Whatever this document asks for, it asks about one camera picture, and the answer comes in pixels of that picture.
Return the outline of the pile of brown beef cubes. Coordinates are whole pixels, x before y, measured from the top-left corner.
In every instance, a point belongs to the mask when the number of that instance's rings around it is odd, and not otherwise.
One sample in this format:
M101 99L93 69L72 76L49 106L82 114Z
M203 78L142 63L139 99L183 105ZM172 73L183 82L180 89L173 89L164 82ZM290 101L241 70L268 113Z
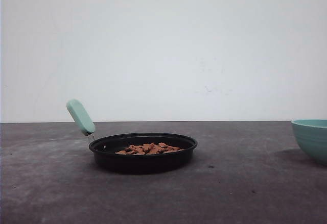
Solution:
M118 155L157 155L182 151L183 148L171 146L166 143L160 142L158 144L149 143L142 145L129 145L123 150L115 152Z

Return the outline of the black frying pan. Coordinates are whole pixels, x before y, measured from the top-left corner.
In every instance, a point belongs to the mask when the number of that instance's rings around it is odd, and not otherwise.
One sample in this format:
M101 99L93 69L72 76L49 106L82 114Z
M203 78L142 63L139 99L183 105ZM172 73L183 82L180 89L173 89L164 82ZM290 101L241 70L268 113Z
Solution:
M89 150L93 152L97 165L101 168L131 174L166 172L188 164L198 143L195 139L171 133L129 133L94 138L96 130L84 106L77 99L66 103L66 108L82 134L89 139ZM157 155L118 155L115 152L129 145L160 142L183 148L182 151Z

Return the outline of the teal ribbed bowl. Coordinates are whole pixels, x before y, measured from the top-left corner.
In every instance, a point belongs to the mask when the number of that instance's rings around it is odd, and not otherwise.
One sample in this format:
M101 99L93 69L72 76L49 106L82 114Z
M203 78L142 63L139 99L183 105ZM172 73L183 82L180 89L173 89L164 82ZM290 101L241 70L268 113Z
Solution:
M317 163L326 165L326 119L291 121L300 149Z

